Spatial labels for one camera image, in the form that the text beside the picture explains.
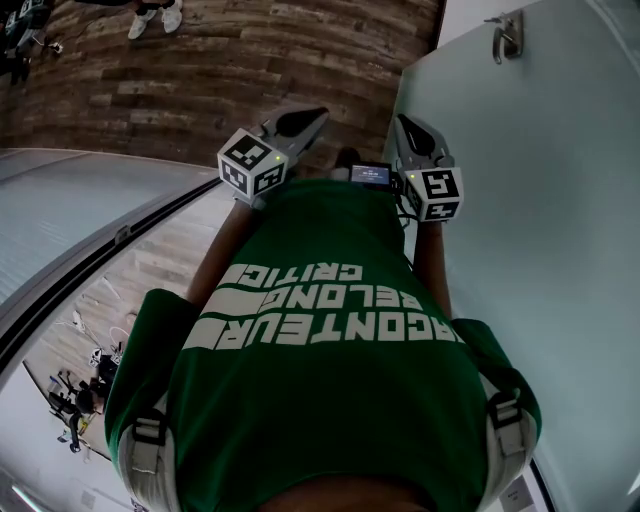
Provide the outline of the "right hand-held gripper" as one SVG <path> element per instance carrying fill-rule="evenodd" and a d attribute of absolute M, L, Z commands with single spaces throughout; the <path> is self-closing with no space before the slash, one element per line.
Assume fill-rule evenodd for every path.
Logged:
<path fill-rule="evenodd" d="M 406 114 L 394 118 L 394 132 L 400 216 L 419 223 L 454 219 L 464 201 L 464 187 L 444 136 Z"/>

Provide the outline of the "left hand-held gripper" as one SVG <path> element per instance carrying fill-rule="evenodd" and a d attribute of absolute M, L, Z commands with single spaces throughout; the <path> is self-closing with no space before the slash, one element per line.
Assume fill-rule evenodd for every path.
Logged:
<path fill-rule="evenodd" d="M 280 109 L 261 126 L 238 129 L 217 153 L 220 179 L 236 200 L 262 210 L 328 119 L 325 107 Z"/>

